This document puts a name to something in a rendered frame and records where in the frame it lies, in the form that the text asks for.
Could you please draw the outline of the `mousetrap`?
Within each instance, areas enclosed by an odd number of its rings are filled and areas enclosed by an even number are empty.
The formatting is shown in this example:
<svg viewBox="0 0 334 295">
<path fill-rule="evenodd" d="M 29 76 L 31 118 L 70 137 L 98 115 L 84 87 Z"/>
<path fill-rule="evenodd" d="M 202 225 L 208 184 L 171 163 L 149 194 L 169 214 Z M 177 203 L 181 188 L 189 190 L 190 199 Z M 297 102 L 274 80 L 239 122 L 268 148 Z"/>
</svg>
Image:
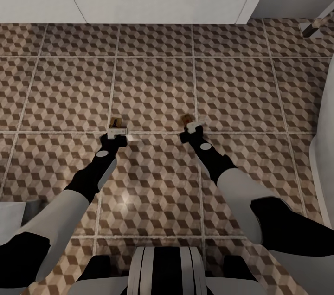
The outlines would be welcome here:
<svg viewBox="0 0 334 295">
<path fill-rule="evenodd" d="M 121 118 L 111 117 L 111 122 L 110 122 L 109 129 L 119 128 L 120 123 L 121 123 Z"/>
<path fill-rule="evenodd" d="M 189 113 L 187 113 L 187 114 L 185 114 L 185 115 L 182 115 L 182 116 L 180 117 L 180 119 L 181 119 L 181 121 L 182 121 L 182 123 L 183 123 L 183 125 L 184 125 L 185 128 L 186 128 L 186 126 L 187 126 L 189 123 L 192 123 L 192 119 L 191 119 Z"/>
</svg>

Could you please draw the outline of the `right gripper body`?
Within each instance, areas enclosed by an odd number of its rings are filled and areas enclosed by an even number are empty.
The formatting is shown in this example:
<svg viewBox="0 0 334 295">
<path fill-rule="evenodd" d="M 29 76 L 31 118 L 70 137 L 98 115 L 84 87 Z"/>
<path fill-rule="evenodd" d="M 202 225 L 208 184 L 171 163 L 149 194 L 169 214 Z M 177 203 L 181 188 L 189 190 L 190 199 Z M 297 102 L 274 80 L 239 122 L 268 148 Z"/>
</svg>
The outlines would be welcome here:
<svg viewBox="0 0 334 295">
<path fill-rule="evenodd" d="M 191 144 L 192 140 L 195 137 L 203 138 L 203 130 L 202 127 L 198 127 L 195 129 L 195 132 L 192 134 L 189 134 L 188 130 L 185 130 L 184 133 L 179 134 L 180 140 L 183 144 L 189 142 Z M 191 145 L 192 146 L 192 145 Z"/>
</svg>

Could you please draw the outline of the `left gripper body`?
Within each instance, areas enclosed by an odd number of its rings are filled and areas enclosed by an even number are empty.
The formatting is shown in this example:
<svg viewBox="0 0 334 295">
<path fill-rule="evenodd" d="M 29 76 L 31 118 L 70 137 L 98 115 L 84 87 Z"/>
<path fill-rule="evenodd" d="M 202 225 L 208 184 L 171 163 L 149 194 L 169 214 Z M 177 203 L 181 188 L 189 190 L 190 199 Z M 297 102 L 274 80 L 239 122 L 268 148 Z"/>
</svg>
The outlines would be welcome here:
<svg viewBox="0 0 334 295">
<path fill-rule="evenodd" d="M 127 146 L 127 140 L 126 136 L 124 135 L 117 135 L 115 139 L 108 139 L 108 136 L 102 136 L 101 137 L 101 143 L 102 146 L 106 144 L 112 144 L 116 147 L 118 150 L 119 147 L 126 147 Z"/>
</svg>

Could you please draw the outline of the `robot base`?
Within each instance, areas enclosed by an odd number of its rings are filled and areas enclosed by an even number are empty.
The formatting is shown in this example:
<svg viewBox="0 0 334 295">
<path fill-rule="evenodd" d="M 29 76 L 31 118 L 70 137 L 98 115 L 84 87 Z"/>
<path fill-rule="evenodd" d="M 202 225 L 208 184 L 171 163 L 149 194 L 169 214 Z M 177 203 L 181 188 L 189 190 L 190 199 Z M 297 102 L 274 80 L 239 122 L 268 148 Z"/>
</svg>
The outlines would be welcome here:
<svg viewBox="0 0 334 295">
<path fill-rule="evenodd" d="M 67 295 L 127 295 L 129 273 L 110 277 L 110 257 L 93 256 Z M 224 277 L 214 277 L 211 271 L 204 273 L 207 295 L 268 295 L 241 256 L 224 257 Z"/>
</svg>

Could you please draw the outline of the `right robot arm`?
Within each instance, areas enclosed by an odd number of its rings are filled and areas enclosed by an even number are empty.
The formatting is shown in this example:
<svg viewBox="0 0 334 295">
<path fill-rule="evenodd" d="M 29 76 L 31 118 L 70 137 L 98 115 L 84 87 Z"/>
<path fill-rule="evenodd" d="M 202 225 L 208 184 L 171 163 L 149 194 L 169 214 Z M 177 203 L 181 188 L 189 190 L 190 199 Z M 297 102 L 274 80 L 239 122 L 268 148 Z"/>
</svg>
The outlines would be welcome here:
<svg viewBox="0 0 334 295">
<path fill-rule="evenodd" d="M 261 244 L 309 295 L 334 295 L 334 230 L 294 212 L 273 191 L 251 179 L 203 139 L 204 118 L 179 134 L 215 182 L 243 234 Z"/>
</svg>

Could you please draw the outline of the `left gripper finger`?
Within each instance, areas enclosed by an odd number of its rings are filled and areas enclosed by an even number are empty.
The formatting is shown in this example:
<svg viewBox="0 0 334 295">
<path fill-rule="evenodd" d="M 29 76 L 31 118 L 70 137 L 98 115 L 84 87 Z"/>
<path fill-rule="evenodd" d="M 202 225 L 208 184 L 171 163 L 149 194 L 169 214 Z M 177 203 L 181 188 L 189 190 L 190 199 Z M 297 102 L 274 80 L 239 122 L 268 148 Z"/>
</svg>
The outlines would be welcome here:
<svg viewBox="0 0 334 295">
<path fill-rule="evenodd" d="M 107 136 L 107 135 L 108 135 L 108 133 L 105 133 L 105 134 L 102 135 L 102 136 Z M 101 137 L 102 137 L 102 136 L 99 137 L 99 143 L 100 143 L 100 146 L 102 146 L 102 143 L 101 143 Z M 104 146 L 102 146 L 102 147 L 104 147 Z"/>
</svg>

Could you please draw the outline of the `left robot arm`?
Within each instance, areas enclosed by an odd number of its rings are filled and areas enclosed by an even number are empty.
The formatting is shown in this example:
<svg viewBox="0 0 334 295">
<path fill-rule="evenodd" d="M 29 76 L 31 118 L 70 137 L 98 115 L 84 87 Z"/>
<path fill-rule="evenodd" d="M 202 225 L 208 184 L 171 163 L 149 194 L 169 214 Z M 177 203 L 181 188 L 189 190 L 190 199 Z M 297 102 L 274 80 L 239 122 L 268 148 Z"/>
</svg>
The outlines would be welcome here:
<svg viewBox="0 0 334 295">
<path fill-rule="evenodd" d="M 55 268 L 96 193 L 117 167 L 116 152 L 127 146 L 128 128 L 99 137 L 99 149 L 66 188 L 0 246 L 0 295 L 21 295 Z"/>
</svg>

